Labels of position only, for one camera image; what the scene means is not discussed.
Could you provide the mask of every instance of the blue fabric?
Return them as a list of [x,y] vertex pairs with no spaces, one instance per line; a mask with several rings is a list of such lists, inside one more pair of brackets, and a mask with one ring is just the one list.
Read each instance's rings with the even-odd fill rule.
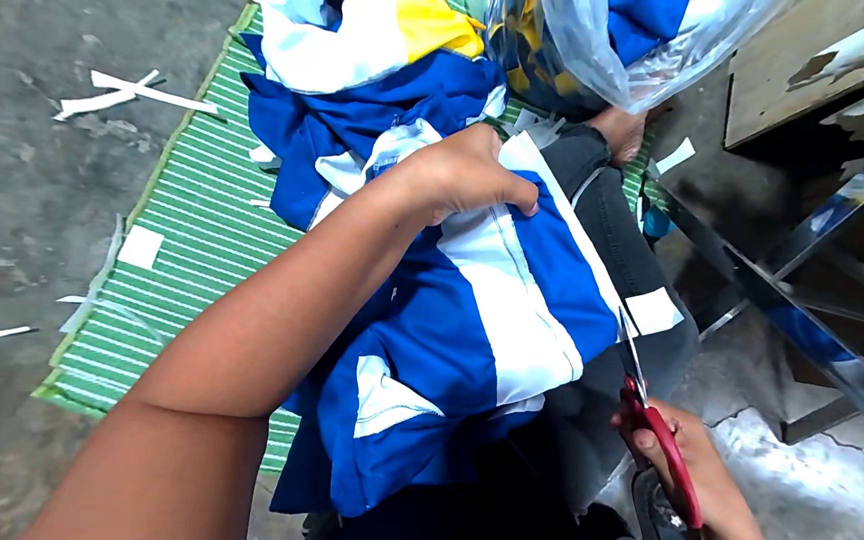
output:
[[[264,65],[261,39],[242,34]],[[389,76],[334,94],[299,94],[262,74],[242,73],[249,88],[249,127],[282,158],[271,196],[271,209],[307,230],[329,183],[315,170],[315,160],[352,151],[362,160],[372,154],[379,135],[397,125],[424,118],[447,137],[478,117],[489,94],[505,83],[494,62],[434,51]]]
[[[615,343],[616,319],[545,183],[534,172],[515,172],[539,188],[540,212],[533,218],[510,207],[529,270],[549,312],[588,362]],[[489,419],[497,406],[496,359],[472,287],[437,246],[442,235],[441,226],[426,227],[406,251],[389,279],[396,294],[388,308],[342,345],[341,357],[321,387],[318,428],[331,460],[332,502],[343,516],[360,515],[406,485],[475,482],[471,450],[503,438],[537,414]],[[393,379],[445,416],[419,414],[353,438],[359,405],[356,367],[363,356],[383,359]]]
[[622,66],[672,41],[689,0],[608,0],[608,37]]

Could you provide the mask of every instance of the forearm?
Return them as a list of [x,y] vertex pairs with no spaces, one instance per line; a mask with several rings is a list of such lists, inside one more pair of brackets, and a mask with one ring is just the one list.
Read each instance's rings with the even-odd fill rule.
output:
[[403,163],[201,313],[126,396],[175,411],[267,415],[399,263],[428,220]]

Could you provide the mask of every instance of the finger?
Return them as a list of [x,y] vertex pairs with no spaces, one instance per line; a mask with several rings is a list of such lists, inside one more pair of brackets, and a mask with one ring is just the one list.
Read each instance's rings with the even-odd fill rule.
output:
[[516,205],[522,214],[532,217],[539,211],[539,188],[531,181],[502,169],[503,187],[499,193],[502,203]]
[[658,471],[663,485],[669,489],[674,489],[675,484],[672,482],[672,474],[669,473],[666,453],[659,445],[659,438],[649,429],[636,429],[631,434],[631,440],[632,444],[635,445],[635,449],[655,466],[655,470]]

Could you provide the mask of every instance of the plastic bag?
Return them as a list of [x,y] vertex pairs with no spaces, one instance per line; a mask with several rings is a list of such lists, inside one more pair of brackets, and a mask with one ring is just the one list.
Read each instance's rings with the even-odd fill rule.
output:
[[788,0],[690,0],[678,35],[622,65],[608,0],[493,0],[486,50],[526,101],[567,116],[647,111],[717,67]]

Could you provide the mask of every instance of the clothing tag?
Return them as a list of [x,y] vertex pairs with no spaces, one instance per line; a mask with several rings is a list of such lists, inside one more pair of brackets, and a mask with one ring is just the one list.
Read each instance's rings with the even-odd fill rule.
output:
[[625,304],[642,336],[665,332],[685,320],[665,287],[626,298]]
[[162,247],[165,236],[146,227],[133,225],[128,231],[126,240],[122,243],[122,249],[116,257],[118,261],[134,264],[146,270],[152,270],[152,264],[159,256],[159,248]]

